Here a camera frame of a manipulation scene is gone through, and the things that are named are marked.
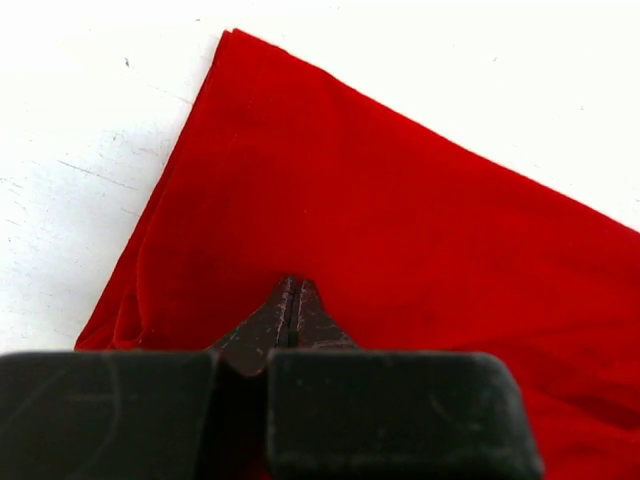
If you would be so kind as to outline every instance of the red cloth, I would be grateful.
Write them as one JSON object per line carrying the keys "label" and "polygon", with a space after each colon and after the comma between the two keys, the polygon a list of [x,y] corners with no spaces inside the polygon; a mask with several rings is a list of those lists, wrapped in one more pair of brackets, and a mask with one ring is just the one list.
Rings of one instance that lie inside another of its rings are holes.
{"label": "red cloth", "polygon": [[225,33],[77,348],[205,348],[291,273],[363,347],[504,360],[548,480],[640,479],[640,235]]}

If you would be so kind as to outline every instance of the red towel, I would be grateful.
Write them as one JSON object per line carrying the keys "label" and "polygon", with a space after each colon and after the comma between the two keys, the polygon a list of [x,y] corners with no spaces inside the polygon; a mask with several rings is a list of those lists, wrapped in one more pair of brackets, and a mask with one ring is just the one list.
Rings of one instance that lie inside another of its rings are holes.
{"label": "red towel", "polygon": [[77,348],[205,348],[285,274],[363,347],[504,360],[548,480],[640,479],[640,235],[225,33]]}

